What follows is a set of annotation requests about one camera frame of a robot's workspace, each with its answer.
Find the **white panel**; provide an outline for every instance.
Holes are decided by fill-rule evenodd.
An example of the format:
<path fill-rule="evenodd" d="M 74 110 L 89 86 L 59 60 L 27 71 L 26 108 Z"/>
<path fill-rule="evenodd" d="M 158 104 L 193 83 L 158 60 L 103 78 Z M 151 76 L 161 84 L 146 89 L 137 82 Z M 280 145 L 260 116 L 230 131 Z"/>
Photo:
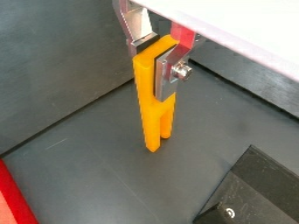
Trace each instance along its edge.
<path fill-rule="evenodd" d="M 134 2 L 299 81 L 299 1 Z"/>

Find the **gray table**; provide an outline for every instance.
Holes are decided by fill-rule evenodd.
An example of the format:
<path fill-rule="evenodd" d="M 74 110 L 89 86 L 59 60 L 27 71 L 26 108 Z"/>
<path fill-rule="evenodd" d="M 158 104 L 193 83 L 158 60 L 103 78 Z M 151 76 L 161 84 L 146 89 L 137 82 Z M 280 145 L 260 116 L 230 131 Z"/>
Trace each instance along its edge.
<path fill-rule="evenodd" d="M 41 223 L 183 224 L 251 144 L 299 174 L 298 131 L 298 120 L 195 67 L 155 154 L 130 82 L 5 161 Z"/>

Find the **black panel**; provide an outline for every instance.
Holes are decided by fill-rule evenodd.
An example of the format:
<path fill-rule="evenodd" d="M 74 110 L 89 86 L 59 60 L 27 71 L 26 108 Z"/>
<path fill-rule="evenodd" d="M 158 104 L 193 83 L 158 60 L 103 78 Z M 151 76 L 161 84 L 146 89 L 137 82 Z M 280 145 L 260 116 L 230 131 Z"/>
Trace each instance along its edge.
<path fill-rule="evenodd" d="M 233 211 L 237 223 L 299 223 L 299 178 L 251 146 L 202 211 L 207 213 L 215 203 Z"/>
<path fill-rule="evenodd" d="M 194 224 L 234 224 L 226 209 L 219 203 L 202 213 L 193 222 Z"/>

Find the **gray surface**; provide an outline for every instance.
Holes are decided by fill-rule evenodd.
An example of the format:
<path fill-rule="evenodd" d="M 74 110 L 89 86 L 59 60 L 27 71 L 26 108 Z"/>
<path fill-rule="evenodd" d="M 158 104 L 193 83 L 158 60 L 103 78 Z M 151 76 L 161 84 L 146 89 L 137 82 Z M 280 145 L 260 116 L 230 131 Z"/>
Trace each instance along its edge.
<path fill-rule="evenodd" d="M 299 174 L 299 122 L 201 68 L 146 150 L 129 83 L 5 158 L 41 223 L 193 223 L 247 147 Z"/>
<path fill-rule="evenodd" d="M 299 117 L 299 83 L 229 48 L 207 42 L 191 58 L 211 71 Z"/>
<path fill-rule="evenodd" d="M 131 76 L 110 0 L 2 0 L 0 153 Z"/>

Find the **yellow plastic part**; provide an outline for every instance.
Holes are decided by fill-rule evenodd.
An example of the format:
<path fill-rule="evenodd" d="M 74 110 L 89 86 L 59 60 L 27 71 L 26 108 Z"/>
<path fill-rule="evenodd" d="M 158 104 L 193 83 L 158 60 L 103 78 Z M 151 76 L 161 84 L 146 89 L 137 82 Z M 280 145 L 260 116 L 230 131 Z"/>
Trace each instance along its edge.
<path fill-rule="evenodd" d="M 161 147 L 161 137 L 173 134 L 175 94 L 165 102 L 155 99 L 155 58 L 178 44 L 165 36 L 134 57 L 135 84 L 145 127 L 145 144 L 151 152 Z"/>

